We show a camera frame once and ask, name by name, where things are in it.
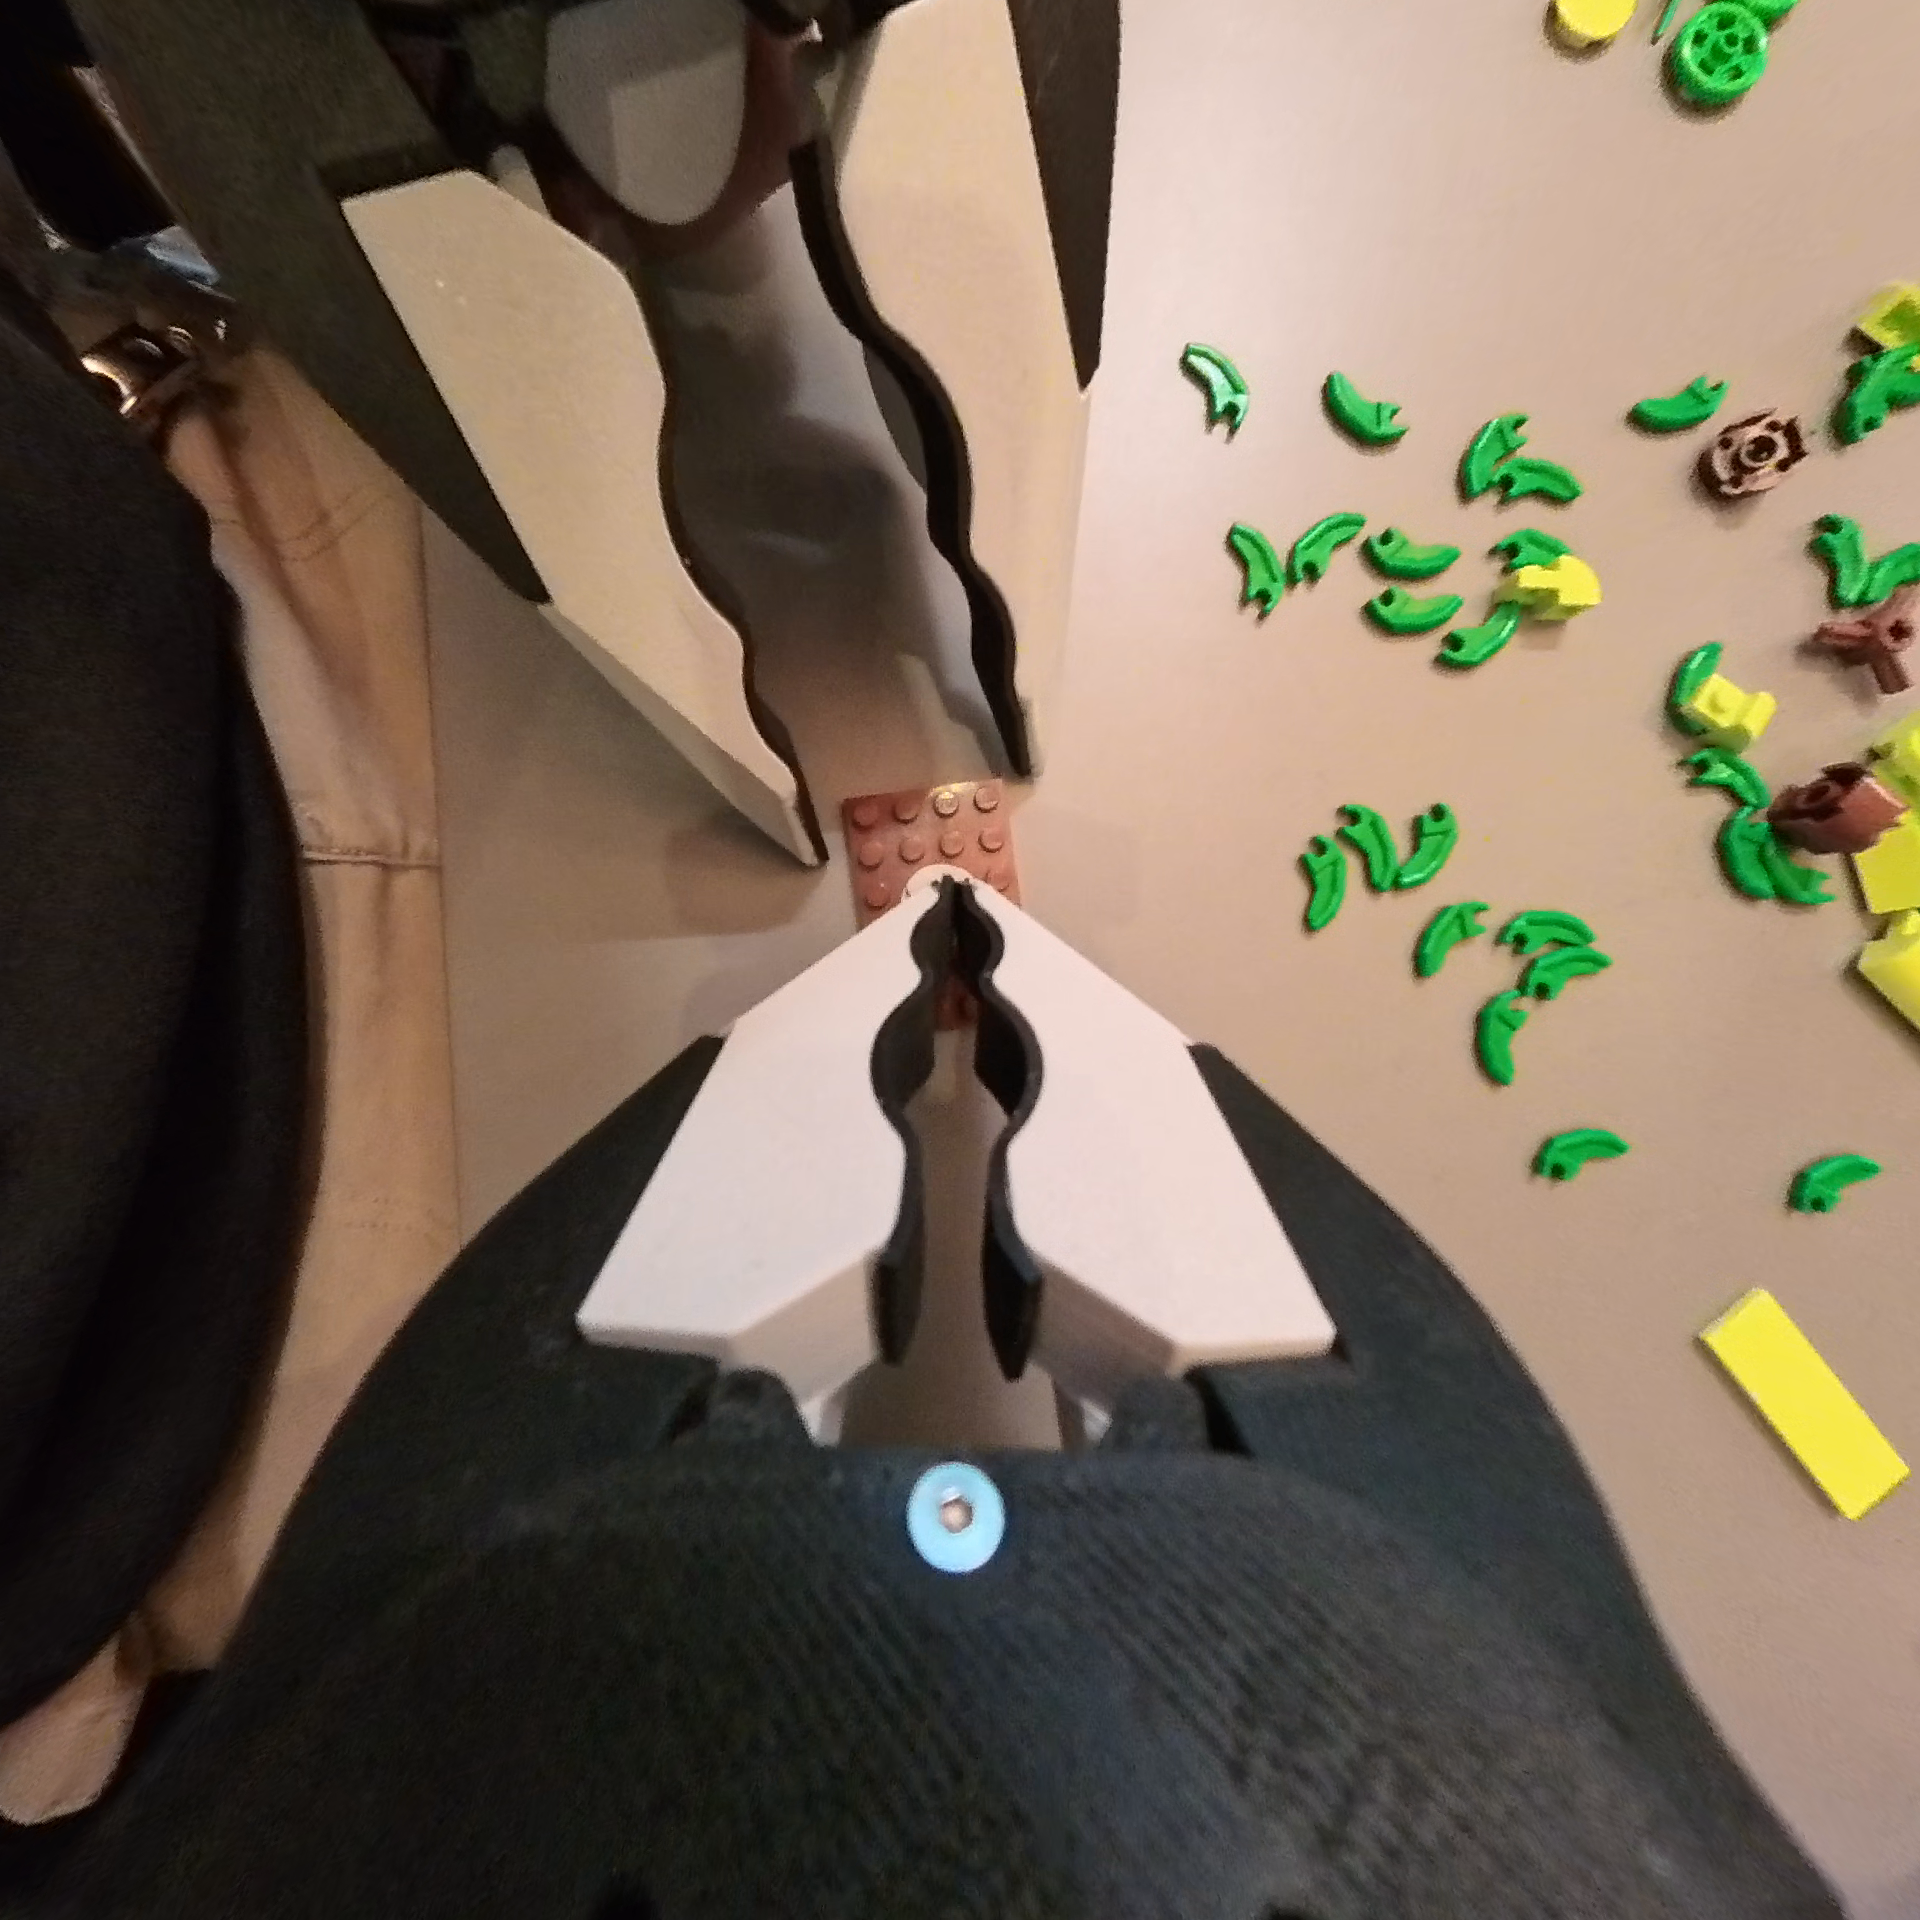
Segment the person's black shirt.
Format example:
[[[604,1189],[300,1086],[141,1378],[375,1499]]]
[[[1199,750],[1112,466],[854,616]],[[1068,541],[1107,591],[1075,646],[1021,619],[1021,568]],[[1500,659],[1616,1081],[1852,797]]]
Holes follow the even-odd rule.
[[[3,1715],[193,1528],[304,1186],[296,841],[200,505],[5,289]]]

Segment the brown studded plate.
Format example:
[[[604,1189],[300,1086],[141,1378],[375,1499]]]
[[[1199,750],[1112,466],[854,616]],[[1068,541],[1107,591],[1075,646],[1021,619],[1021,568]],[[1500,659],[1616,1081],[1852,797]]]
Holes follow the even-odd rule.
[[[941,872],[981,896],[1021,903],[1012,811],[999,779],[883,791],[844,806],[847,877],[860,927],[807,984],[878,1027],[915,994],[945,1031],[979,1031],[959,936],[934,903]]]

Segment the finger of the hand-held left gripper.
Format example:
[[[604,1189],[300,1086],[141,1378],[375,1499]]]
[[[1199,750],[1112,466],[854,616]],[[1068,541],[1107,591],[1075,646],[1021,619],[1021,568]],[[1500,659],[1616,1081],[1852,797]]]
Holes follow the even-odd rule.
[[[793,157],[836,319],[919,434],[1004,757],[1044,757],[1087,457],[1087,8],[814,6]]]
[[[747,642],[693,574],[663,478],[664,377],[614,263],[454,170],[343,203],[544,591],[545,622],[781,854],[825,864]]]

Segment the scattered green leaf pieces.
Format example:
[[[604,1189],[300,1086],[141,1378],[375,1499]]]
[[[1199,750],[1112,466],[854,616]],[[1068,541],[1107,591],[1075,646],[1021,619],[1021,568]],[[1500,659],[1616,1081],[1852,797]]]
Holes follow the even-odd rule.
[[[1181,353],[1181,373],[1207,399],[1207,429],[1223,429],[1227,437],[1236,434],[1251,408],[1251,392],[1236,365],[1207,344],[1189,344]],[[1671,437],[1710,426],[1723,401],[1726,382],[1697,376],[1669,397],[1637,401],[1624,419],[1644,437]],[[1367,399],[1344,373],[1327,373],[1323,410],[1335,430],[1356,446],[1392,449],[1405,440],[1401,408],[1392,401]],[[1916,413],[1916,351],[1865,353],[1846,368],[1831,432],[1838,443],[1855,446],[1868,434],[1879,432],[1894,414],[1907,413]],[[1569,469],[1528,454],[1526,423],[1525,414],[1501,414],[1471,432],[1455,466],[1455,491],[1462,503],[1500,495],[1507,505],[1542,501],[1565,509],[1581,499],[1581,483]],[[1247,521],[1233,521],[1223,538],[1223,546],[1238,570],[1238,606],[1255,611],[1257,618],[1270,618],[1287,591],[1318,586],[1333,558],[1345,546],[1360,544],[1365,565],[1381,583],[1361,605],[1367,625],[1393,640],[1437,639],[1433,663],[1449,672],[1462,675],[1500,659],[1525,626],[1565,625],[1528,619],[1519,608],[1504,601],[1504,581],[1515,568],[1560,554],[1577,555],[1565,541],[1542,529],[1521,527],[1488,549],[1491,560],[1496,562],[1496,586],[1488,611],[1473,625],[1460,625],[1462,595],[1412,592],[1412,587],[1437,583],[1457,565],[1460,549],[1455,544],[1417,543],[1398,527],[1379,527],[1374,533],[1367,533],[1367,529],[1361,513],[1333,513],[1311,521],[1287,552],[1280,552],[1264,530]],[[1849,618],[1860,608],[1885,601],[1902,587],[1916,586],[1916,543],[1871,554],[1865,529],[1852,514],[1827,513],[1816,517],[1807,554],[1824,570],[1831,618]],[[1869,677],[1860,666],[1838,663],[1819,655],[1811,648],[1811,639],[1807,653]],[[1908,690],[1912,690],[1916,648],[1908,653],[1908,661]],[[1663,690],[1669,728],[1692,744],[1692,753],[1680,760],[1687,783],[1718,791],[1726,803],[1726,814],[1711,841],[1718,877],[1745,902],[1795,907],[1827,906],[1833,898],[1831,878],[1824,870],[1807,864],[1805,857],[1844,857],[1855,873],[1854,855],[1822,855],[1785,843],[1772,831],[1767,808],[1789,784],[1772,787],[1753,765],[1750,753],[1736,757],[1707,747],[1695,737],[1688,718],[1688,695],[1710,675],[1726,677],[1720,663],[1723,646],[1717,640],[1702,642],[1675,663]],[[1335,810],[1333,832],[1316,832],[1297,855],[1308,890],[1303,927],[1318,933],[1336,920],[1345,903],[1353,861],[1371,895],[1417,893],[1449,864],[1457,832],[1455,811],[1446,803],[1433,803],[1414,814],[1404,834],[1379,810],[1341,803]],[[1491,910],[1486,902],[1455,902],[1435,907],[1412,947],[1411,973],[1417,979],[1437,977],[1455,949],[1488,938],[1486,917]],[[1891,917],[1868,915],[1880,923]],[[1526,907],[1501,923],[1493,939],[1515,955],[1519,973],[1512,989],[1493,994],[1477,1011],[1471,1050],[1480,1078],[1495,1089],[1511,1089],[1517,1072],[1515,1042],[1532,1009],[1555,1005],[1574,981],[1606,973],[1613,958],[1595,947],[1598,936],[1591,923],[1558,907]],[[1627,1141],[1617,1134],[1603,1128],[1574,1128],[1550,1136],[1537,1147],[1533,1173],[1548,1183],[1565,1183],[1585,1167],[1616,1162],[1624,1153]],[[1785,1205],[1801,1216],[1824,1216],[1836,1213],[1852,1189],[1879,1175],[1880,1167],[1869,1158],[1828,1155],[1801,1167],[1789,1177]]]

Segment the yellow rounded brick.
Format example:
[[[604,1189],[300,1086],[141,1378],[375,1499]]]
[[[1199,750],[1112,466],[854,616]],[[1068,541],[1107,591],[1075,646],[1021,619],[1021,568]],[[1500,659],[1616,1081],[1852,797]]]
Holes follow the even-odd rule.
[[[1879,936],[1855,955],[1855,974],[1879,994],[1885,1006],[1917,1037],[1920,1027],[1920,974],[1917,974],[1920,913],[1907,907],[1891,915]]]

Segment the yellow sloped brick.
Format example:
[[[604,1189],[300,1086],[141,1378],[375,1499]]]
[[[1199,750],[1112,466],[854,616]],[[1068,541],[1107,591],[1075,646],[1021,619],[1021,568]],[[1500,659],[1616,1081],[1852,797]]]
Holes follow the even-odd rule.
[[[1917,710],[1877,735],[1863,769],[1899,803],[1877,843],[1854,855],[1863,906],[1871,915],[1917,907]]]

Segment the metal clip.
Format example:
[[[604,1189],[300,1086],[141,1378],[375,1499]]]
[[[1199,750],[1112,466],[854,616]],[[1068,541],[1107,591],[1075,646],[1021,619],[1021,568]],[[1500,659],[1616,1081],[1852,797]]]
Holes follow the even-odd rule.
[[[80,344],[80,366],[149,440],[248,347],[247,312],[179,224],[108,249],[62,245],[47,275],[65,315],[104,322]]]

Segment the brown round brick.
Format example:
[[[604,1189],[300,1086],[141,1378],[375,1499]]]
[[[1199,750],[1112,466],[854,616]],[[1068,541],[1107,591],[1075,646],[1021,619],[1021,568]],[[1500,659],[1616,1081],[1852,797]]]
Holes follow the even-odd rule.
[[[1799,417],[1773,410],[1727,423],[1697,456],[1704,496],[1740,501],[1775,490],[1807,457]]]
[[[1775,834],[1811,854],[1871,851],[1911,811],[1907,793],[1865,761],[1824,767],[1813,779],[1785,787],[1767,806]]]

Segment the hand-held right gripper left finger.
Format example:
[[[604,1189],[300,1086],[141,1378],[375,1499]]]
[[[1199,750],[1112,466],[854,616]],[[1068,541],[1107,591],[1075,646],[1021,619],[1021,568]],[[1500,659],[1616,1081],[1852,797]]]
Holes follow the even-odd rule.
[[[595,1344],[777,1376],[828,1442],[921,1314],[904,1106],[952,967],[937,881],[734,1023],[577,1310]]]

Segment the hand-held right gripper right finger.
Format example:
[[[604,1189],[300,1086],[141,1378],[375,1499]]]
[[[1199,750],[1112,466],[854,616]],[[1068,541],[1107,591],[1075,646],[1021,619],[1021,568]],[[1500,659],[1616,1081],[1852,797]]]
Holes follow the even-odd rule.
[[[1127,1387],[1320,1360],[1335,1325],[1189,1039],[991,888],[950,881],[991,1146],[982,1299],[1000,1371],[1040,1370],[1070,1448]]]

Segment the person's left hand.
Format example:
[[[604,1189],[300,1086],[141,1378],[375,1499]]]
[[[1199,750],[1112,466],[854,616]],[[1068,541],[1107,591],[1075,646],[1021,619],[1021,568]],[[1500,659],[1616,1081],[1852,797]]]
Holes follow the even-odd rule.
[[[715,203],[719,232],[788,184],[791,157],[812,141],[817,119],[814,85],[822,59],[817,34],[781,37],[749,19],[735,159]]]

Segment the brown cross-shaped piece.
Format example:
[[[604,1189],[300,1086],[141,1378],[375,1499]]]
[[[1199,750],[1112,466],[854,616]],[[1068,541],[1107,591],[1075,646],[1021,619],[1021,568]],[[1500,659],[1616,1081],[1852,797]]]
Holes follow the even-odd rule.
[[[1811,648],[1843,666],[1865,669],[1879,694],[1892,695],[1912,687],[1908,653],[1916,639],[1917,587],[1908,586],[1871,608],[1822,622]]]

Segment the yellow flat tile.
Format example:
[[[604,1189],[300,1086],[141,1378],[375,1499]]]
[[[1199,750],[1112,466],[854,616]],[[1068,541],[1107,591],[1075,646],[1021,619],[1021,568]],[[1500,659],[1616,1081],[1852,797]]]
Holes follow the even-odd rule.
[[[1772,1291],[1748,1290],[1695,1339],[1840,1518],[1907,1486],[1907,1459]]]

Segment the green toy wheel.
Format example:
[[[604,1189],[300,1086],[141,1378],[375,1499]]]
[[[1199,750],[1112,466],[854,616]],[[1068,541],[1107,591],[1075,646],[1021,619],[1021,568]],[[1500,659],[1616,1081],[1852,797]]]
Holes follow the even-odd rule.
[[[1704,2],[1671,32],[1665,80],[1697,113],[1736,106],[1767,74],[1775,6]]]

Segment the person's beige pants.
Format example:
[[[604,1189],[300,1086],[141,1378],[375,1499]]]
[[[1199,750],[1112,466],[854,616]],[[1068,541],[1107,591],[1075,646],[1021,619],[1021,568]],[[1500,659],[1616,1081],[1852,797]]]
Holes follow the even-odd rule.
[[[211,513],[302,857],[317,1141],[292,1302],[230,1467],[87,1666],[5,1728],[5,1837],[127,1766],[164,1677],[223,1653],[357,1386],[459,1249],[423,517],[292,366],[216,376],[168,466]]]

